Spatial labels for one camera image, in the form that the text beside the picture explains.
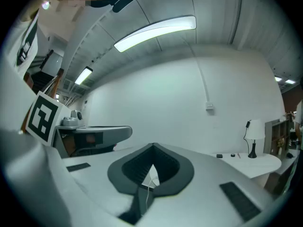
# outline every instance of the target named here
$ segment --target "black pad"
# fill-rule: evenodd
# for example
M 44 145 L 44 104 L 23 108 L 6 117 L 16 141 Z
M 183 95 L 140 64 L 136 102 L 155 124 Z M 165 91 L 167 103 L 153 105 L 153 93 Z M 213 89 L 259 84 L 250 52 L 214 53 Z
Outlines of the black pad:
M 261 212 L 233 182 L 221 184 L 220 187 L 244 221 Z

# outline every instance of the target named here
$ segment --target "black cable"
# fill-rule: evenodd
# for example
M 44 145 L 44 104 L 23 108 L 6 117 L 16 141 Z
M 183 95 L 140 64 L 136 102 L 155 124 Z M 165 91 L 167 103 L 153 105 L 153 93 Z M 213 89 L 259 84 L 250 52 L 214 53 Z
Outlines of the black cable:
M 247 128 L 246 128 L 245 135 L 244 135 L 243 139 L 244 139 L 244 140 L 246 141 L 246 143 L 247 143 L 248 154 L 250 154 L 250 147 L 248 146 L 248 142 L 247 142 L 247 140 L 245 139 L 246 132 L 247 132 Z

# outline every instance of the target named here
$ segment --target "wooden shelf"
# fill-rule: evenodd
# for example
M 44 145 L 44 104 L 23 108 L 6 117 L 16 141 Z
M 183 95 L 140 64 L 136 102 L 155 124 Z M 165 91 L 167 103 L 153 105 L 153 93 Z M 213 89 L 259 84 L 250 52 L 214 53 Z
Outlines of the wooden shelf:
M 277 126 L 277 125 L 280 125 L 280 124 L 282 124 L 282 123 L 284 123 L 284 122 L 287 122 L 287 121 L 289 121 L 289 119 L 287 119 L 287 120 L 285 120 L 285 121 L 283 121 L 283 122 L 276 122 L 276 123 L 273 123 L 272 127 Z
M 278 119 L 265 123 L 265 141 L 264 141 L 264 153 L 271 154 L 280 159 L 285 158 L 289 140 L 290 140 L 290 120 L 287 119 L 280 122 Z M 278 141 L 284 139 L 284 144 L 281 146 L 282 152 L 278 155 L 279 147 Z
M 282 135 L 280 137 L 275 137 L 275 138 L 272 138 L 271 141 L 276 141 L 276 140 L 284 138 L 284 137 L 285 137 L 285 135 Z

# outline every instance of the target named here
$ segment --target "electrical cable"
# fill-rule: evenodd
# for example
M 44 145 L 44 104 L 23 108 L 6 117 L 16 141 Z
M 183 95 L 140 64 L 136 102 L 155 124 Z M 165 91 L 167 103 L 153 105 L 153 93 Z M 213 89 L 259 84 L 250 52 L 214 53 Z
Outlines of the electrical cable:
M 247 140 L 245 139 L 245 136 L 246 136 L 246 133 L 247 133 L 247 129 L 248 129 L 248 127 L 250 126 L 250 121 L 251 121 L 251 120 L 249 120 L 249 121 L 247 122 L 247 124 L 246 124 L 245 135 L 244 135 L 244 137 L 243 137 L 243 139 L 244 139 L 244 140 L 246 141 L 246 143 L 247 143 L 248 154 L 250 154 L 250 147 L 249 147 L 249 145 L 248 145 Z
M 157 179 L 157 178 L 158 178 L 158 177 L 155 176 L 153 179 L 150 180 L 150 183 L 148 184 L 148 188 L 147 188 L 147 197 L 146 197 L 146 201 L 145 201 L 146 212 L 147 212 L 147 200 L 148 200 L 148 196 L 150 195 L 150 185 L 151 185 L 152 181 L 153 181 L 154 179 Z
M 197 63 L 197 66 L 198 66 L 198 69 L 199 69 L 199 72 L 200 72 L 200 75 L 201 75 L 201 79 L 202 79 L 202 82 L 203 82 L 204 90 L 205 90 L 206 102 L 209 103 L 209 94 L 208 94 L 208 90 L 207 90 L 205 77 L 204 77 L 204 74 L 203 74 L 202 69 L 201 69 L 200 61 L 196 57 L 196 54 L 195 54 L 193 48 L 189 45 L 189 43 L 187 43 L 187 41 L 184 38 L 182 38 L 181 36 L 180 36 L 180 38 L 188 45 L 188 47 L 190 48 L 191 53 L 193 54 L 193 56 L 196 60 L 196 63 Z
M 246 143 L 247 143 L 248 154 L 250 154 L 250 147 L 248 146 L 248 142 L 247 142 L 247 140 L 245 139 L 246 132 L 247 132 L 247 128 L 246 128 L 245 135 L 244 135 L 243 139 L 244 139 L 244 140 L 246 141 Z

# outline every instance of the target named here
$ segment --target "wall outlet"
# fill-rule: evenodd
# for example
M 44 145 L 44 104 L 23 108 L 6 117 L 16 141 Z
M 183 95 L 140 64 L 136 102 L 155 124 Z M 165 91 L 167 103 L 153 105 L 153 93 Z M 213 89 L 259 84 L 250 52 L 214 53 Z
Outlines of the wall outlet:
M 206 110 L 214 110 L 214 104 L 213 103 L 210 103 L 210 102 L 207 102 L 205 104 L 205 109 Z

